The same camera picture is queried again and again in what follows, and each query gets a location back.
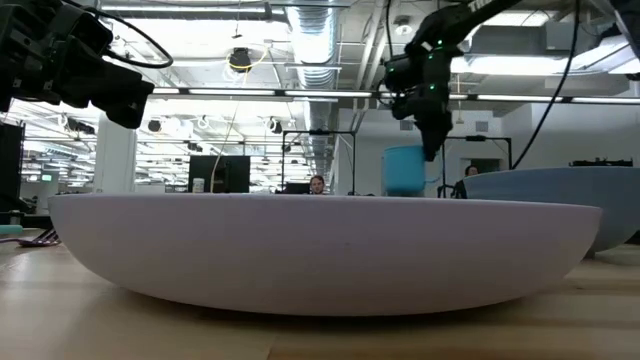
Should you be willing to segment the silver ceiling duct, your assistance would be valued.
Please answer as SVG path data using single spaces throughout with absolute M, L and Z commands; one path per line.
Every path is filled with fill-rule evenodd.
M 291 47 L 294 60 L 303 65 L 297 68 L 303 90 L 334 90 L 337 71 L 330 69 L 337 61 L 339 10 L 321 6 L 290 7 L 286 10 L 291 26 Z M 335 130 L 338 108 L 328 100 L 307 101 L 303 104 L 308 130 Z

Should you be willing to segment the black stand frame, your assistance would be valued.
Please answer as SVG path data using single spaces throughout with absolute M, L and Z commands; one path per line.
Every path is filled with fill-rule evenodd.
M 491 141 L 494 144 L 497 141 L 505 142 L 507 145 L 507 159 L 508 159 L 508 169 L 513 167 L 513 151 L 512 151 L 512 139 L 510 137 L 487 137 L 484 135 L 467 135 L 467 136 L 448 136 L 446 140 L 461 140 L 465 142 L 487 142 Z M 438 198 L 446 198 L 447 193 L 446 189 L 453 189 L 453 185 L 449 185 L 446 183 L 446 143 L 443 143 L 440 150 L 440 160 L 441 160 L 441 184 L 437 187 L 437 197 Z
M 322 137 L 328 137 L 330 135 L 337 135 L 339 138 L 342 135 L 349 135 L 352 137 L 352 144 L 351 144 L 351 151 L 352 151 L 352 155 L 351 155 L 351 176 L 352 176 L 352 185 L 351 185 L 351 192 L 352 195 L 356 193 L 356 164 L 355 164 L 355 160 L 356 160 L 356 136 L 357 136 L 357 132 L 356 131 L 340 131 L 340 130 L 324 130 L 321 128 L 318 129 L 312 129 L 312 130 L 283 130 L 282 134 L 281 134 L 281 146 L 280 146 L 280 153 L 281 153 L 281 173 L 280 173 L 280 187 L 281 190 L 284 191 L 286 186 L 285 186 L 285 155 L 286 155 L 286 148 L 289 146 L 290 142 L 288 142 L 286 140 L 287 136 L 289 134 L 295 134 L 296 138 L 299 137 L 300 135 L 310 135 L 310 136 L 322 136 Z

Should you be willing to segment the black monitor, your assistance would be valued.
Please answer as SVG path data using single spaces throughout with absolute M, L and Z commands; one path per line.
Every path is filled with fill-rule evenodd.
M 194 178 L 204 178 L 203 193 L 248 193 L 250 168 L 248 156 L 191 156 L 188 191 Z

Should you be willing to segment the black ceiling device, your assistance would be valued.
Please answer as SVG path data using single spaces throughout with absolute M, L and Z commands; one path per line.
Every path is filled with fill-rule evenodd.
M 247 73 L 252 67 L 248 48 L 234 48 L 228 59 L 229 67 L 236 73 Z

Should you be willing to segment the black cabinet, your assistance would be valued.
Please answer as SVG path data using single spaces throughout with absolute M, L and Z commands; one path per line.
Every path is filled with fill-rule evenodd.
M 0 213 L 21 208 L 23 135 L 22 127 L 0 123 Z

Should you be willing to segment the light blue cup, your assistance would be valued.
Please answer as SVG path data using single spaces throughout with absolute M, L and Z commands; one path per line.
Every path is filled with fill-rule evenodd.
M 426 168 L 421 145 L 396 146 L 383 153 L 383 189 L 389 196 L 422 193 Z

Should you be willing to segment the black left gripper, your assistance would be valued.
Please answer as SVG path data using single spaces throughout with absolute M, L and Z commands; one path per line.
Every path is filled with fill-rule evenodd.
M 154 84 L 103 60 L 113 34 L 62 0 L 0 0 L 0 111 L 14 98 L 84 108 L 141 126 Z

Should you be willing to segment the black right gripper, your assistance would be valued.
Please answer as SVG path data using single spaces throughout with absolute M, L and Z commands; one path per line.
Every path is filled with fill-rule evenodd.
M 453 128 L 447 110 L 451 62 L 462 55 L 457 45 L 439 43 L 427 49 L 408 44 L 403 54 L 384 63 L 384 85 L 392 93 L 392 114 L 398 120 L 417 120 L 426 161 L 435 159 Z

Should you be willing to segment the white pillar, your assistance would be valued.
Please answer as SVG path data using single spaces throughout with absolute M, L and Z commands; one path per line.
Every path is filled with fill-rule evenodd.
M 135 190 L 137 133 L 101 113 L 98 122 L 93 189 L 96 193 Z

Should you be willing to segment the iridescent fork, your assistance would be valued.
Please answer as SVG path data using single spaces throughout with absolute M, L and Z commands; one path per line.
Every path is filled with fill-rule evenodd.
M 6 238 L 0 239 L 0 244 L 16 243 L 22 248 L 51 247 L 61 244 L 61 240 L 55 229 L 49 229 L 33 238 Z

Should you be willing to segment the long light bar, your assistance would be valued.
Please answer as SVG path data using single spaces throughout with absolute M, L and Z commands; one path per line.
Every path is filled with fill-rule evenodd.
M 381 99 L 392 100 L 393 93 L 379 91 L 339 91 L 339 90 L 287 90 L 287 89 L 250 89 L 250 88 L 155 88 L 150 98 L 295 98 L 311 99 Z M 496 95 L 451 93 L 452 101 L 470 102 L 513 102 L 544 103 L 551 96 L 541 95 Z M 555 100 L 564 104 L 585 105 L 640 105 L 640 97 L 600 97 L 600 96 L 558 96 Z

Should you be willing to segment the lavender plate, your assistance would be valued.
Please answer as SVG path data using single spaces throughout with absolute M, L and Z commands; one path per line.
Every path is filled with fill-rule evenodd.
M 82 194 L 49 201 L 71 254 L 150 297 L 300 316 L 436 313 L 560 282 L 597 207 L 492 200 Z

